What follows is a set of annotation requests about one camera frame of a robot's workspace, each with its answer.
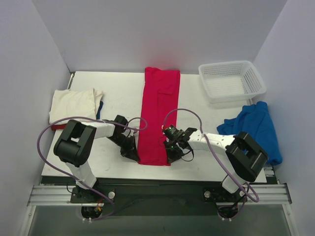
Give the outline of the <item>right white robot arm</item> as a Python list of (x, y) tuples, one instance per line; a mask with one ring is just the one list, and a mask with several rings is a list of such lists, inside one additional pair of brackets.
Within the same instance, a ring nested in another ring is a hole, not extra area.
[(167, 138), (164, 145), (171, 160), (184, 156), (183, 150), (210, 151), (214, 156), (226, 155), (232, 171), (218, 188), (218, 195), (224, 201), (233, 198), (240, 189), (240, 185), (255, 182), (268, 160), (267, 152), (246, 132), (237, 135), (219, 135), (205, 133), (196, 128), (187, 128), (185, 131), (170, 125), (163, 129)]

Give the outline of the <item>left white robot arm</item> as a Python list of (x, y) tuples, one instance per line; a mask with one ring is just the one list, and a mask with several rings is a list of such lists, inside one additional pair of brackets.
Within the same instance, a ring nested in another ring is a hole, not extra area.
[(76, 185), (82, 188), (82, 197), (87, 202), (95, 202), (99, 198), (97, 182), (88, 163), (95, 139), (107, 138), (120, 147), (121, 156), (133, 161), (140, 161), (137, 153), (135, 137), (124, 134), (128, 120), (117, 115), (110, 123), (94, 122), (85, 124), (71, 119), (66, 124), (54, 146), (54, 155), (64, 162), (76, 177)]

